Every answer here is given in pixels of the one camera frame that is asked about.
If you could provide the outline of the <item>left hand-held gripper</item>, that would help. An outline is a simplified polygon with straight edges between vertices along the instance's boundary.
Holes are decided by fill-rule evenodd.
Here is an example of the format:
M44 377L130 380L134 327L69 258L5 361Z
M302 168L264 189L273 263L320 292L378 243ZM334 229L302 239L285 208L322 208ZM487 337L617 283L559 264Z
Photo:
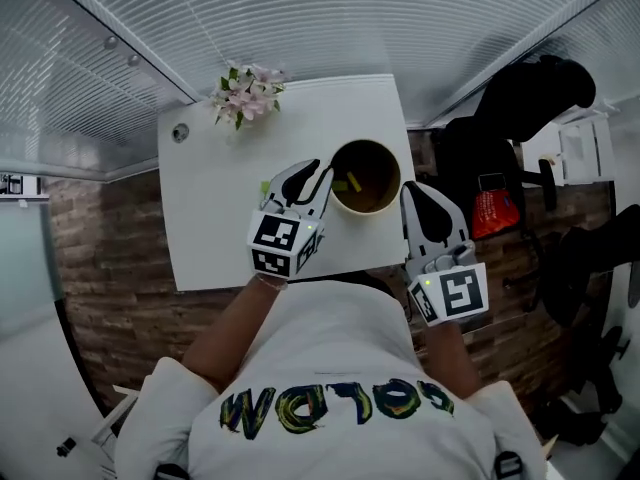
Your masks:
M269 183L262 206L252 214L247 247L253 272L292 280L318 252L324 238L322 220L334 170L325 168L311 194L300 195L320 165L319 159L298 162Z

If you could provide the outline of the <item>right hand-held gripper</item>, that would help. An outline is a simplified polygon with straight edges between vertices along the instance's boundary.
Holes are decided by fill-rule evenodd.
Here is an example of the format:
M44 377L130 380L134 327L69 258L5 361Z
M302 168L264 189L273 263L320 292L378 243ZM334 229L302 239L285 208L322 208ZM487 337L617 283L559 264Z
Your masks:
M486 266L476 260L462 210L432 186L407 181L401 211L409 258L407 291L429 327L489 309Z

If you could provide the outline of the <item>person's left forearm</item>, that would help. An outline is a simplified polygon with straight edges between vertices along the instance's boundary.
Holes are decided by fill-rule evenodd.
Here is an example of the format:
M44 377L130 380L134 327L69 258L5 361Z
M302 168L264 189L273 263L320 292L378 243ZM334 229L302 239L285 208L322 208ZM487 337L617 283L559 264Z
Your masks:
M239 372L243 360L286 280L255 275L214 322L188 347L182 364L224 391Z

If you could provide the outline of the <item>person's right forearm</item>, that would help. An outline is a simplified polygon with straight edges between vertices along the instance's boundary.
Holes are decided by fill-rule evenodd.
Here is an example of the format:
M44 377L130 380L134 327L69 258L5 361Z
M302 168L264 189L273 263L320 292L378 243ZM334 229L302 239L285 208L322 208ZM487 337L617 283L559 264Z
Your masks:
M453 321L425 329L429 375L458 398L466 399L482 387L482 380Z

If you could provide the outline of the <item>orange plastic bag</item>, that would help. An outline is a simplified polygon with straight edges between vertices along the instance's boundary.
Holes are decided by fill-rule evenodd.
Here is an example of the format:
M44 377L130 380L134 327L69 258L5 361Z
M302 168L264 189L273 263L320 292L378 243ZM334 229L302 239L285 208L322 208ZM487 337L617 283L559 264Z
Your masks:
M520 212L506 189L481 191L475 198L472 238L481 239L511 228L520 221Z

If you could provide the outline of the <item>person's black trousers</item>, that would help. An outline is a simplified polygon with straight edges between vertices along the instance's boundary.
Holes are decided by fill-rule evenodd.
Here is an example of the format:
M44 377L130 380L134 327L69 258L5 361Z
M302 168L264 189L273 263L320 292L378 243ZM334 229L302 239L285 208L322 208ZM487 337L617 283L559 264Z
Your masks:
M309 279L293 280L293 283L308 283L320 281L335 281L348 284L363 285L381 291L392 298L395 297L390 287L383 280L370 275L366 271L354 271L328 276L313 277Z

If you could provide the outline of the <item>round paper bucket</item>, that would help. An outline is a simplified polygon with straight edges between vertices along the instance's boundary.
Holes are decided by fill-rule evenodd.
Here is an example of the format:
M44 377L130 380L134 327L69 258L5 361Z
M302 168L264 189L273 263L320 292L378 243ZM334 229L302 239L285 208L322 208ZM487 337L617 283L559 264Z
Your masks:
M370 139L357 139L341 146L333 155L330 166L334 179L347 181L347 192L332 194L346 211L358 215L373 215L389 207L399 193L401 171L394 154L383 144ZM356 193L346 173L351 171L362 191Z

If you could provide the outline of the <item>pink flowers in vase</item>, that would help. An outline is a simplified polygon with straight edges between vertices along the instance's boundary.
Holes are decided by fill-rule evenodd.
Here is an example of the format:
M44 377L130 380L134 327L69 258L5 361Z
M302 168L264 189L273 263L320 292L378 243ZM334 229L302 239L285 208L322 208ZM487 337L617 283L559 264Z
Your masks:
M218 78L210 95L214 124L222 123L239 131L273 111L280 112L286 81L280 69L229 62L227 74Z

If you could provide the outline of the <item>black mesh office chair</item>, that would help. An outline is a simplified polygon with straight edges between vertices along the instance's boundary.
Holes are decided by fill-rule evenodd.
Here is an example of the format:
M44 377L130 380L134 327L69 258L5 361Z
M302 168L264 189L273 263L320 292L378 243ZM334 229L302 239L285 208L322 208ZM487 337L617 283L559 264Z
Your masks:
M543 304L559 325L569 327L583 305L591 306L587 295L590 277L616 267L640 262L640 205L633 204L611 220L592 230L571 228L543 249L538 241L538 268L526 275L503 280L511 288L529 280L538 281L528 312Z

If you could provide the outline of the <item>person's white printed shirt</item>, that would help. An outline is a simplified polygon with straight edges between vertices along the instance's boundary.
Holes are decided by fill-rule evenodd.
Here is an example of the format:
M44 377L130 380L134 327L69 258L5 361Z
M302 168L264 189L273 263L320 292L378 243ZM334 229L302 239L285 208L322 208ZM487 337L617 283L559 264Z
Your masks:
M120 431L118 480L545 480L511 386L428 376L400 304L362 285L283 291L222 392L161 359Z

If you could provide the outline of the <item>white window blinds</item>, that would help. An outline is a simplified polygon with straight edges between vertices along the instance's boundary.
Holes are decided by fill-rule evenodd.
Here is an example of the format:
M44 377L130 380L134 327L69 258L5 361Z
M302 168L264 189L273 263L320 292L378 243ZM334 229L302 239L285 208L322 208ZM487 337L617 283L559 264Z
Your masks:
M155 60L93 0L0 0L0 172L112 182L155 169L159 115L197 100Z
M390 74L429 123L600 0L76 0L184 92L232 63L294 80Z
M572 0L490 62L422 118L433 126L464 107L499 69L543 54L581 63L597 99L617 102L640 93L640 0Z

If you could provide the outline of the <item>black chair wheel base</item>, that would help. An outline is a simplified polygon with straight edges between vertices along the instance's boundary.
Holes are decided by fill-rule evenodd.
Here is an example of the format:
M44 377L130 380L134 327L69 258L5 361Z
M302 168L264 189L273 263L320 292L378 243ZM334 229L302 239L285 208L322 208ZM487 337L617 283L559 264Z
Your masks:
M630 344L622 335L623 328L613 326L601 337L578 342L570 363L570 391L577 396L576 407L562 398L539 406L533 420L541 437L578 447L599 440L607 427L605 417L616 413L623 402L611 369L614 357L623 357Z

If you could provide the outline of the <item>frosted glass door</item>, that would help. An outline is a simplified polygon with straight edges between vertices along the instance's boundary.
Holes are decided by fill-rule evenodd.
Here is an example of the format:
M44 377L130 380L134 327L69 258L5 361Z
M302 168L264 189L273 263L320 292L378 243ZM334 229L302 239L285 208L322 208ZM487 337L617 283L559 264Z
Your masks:
M62 298L49 198L0 197L0 341L54 317Z

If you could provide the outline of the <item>wall photo panel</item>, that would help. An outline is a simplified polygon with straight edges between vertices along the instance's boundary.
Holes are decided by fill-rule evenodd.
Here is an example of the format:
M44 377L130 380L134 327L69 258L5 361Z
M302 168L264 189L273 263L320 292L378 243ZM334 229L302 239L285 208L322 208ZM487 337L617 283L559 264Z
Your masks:
M37 176L0 173L0 196L32 197L41 191L41 179Z

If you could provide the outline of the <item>white desk frame leg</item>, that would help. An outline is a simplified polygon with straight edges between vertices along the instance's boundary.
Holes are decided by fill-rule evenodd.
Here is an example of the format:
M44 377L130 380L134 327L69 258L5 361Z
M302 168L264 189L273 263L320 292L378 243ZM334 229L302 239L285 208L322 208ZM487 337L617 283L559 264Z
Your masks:
M119 385L113 385L112 389L116 394L122 395L114 409L112 409L102 420L100 425L93 431L90 441L100 447L105 446L110 440L118 437L121 426L127 415L133 408L139 397L139 391Z

